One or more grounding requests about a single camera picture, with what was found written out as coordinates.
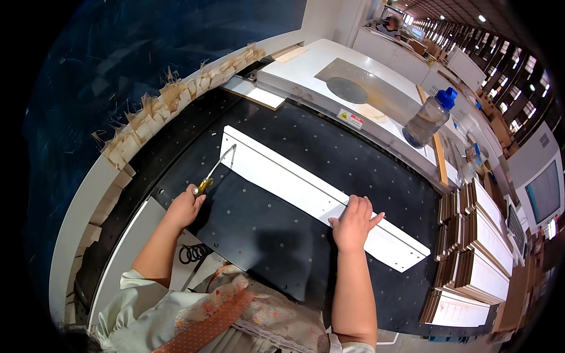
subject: water bottle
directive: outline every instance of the water bottle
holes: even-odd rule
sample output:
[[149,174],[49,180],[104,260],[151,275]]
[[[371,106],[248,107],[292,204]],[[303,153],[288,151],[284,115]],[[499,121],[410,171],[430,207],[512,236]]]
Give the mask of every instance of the water bottle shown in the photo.
[[417,149],[432,139],[433,134],[449,120],[449,111],[455,105],[457,92],[449,87],[440,90],[435,97],[428,97],[418,113],[402,128],[404,138]]

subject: black coiled hose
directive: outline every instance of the black coiled hose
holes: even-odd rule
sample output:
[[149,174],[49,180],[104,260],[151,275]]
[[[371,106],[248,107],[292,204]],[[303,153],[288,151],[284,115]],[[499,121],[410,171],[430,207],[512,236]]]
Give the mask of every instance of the black coiled hose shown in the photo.
[[[182,259],[183,250],[186,251],[186,258],[188,259],[187,261]],[[212,249],[210,249],[203,243],[196,245],[183,245],[179,250],[179,261],[186,265],[191,262],[200,261],[200,259],[212,254],[212,252]]]

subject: hand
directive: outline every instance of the hand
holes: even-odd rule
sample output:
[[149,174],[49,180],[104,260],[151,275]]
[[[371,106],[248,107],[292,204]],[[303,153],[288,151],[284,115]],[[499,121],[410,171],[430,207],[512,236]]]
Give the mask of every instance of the hand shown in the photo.
[[385,213],[381,212],[371,219],[372,213],[373,205],[366,196],[361,198],[351,195],[341,219],[333,217],[328,219],[333,228],[333,240],[338,251],[363,250],[369,231],[385,216]]
[[183,191],[173,200],[163,221],[178,228],[178,230],[182,230],[194,222],[202,203],[206,199],[206,195],[200,195],[194,199],[192,189],[195,187],[196,185],[190,184],[186,191]]

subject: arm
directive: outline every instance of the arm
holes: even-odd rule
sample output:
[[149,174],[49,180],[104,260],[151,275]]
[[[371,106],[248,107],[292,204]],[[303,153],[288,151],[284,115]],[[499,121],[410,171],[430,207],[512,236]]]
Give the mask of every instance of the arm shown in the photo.
[[369,199],[351,195],[340,220],[330,218],[337,245],[337,281],[332,306],[332,331],[341,343],[377,345],[377,311],[363,245],[384,213],[373,219]]
[[194,222],[206,195],[194,198],[190,184],[169,207],[165,217],[143,247],[132,269],[148,280],[169,288],[177,239],[184,228]]

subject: blue bottle cap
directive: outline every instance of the blue bottle cap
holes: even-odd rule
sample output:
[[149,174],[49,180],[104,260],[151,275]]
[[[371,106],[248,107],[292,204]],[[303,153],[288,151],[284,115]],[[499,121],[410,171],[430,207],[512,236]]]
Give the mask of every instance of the blue bottle cap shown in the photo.
[[455,99],[457,98],[457,91],[449,87],[447,91],[439,90],[436,94],[437,102],[447,110],[450,110],[455,105]]

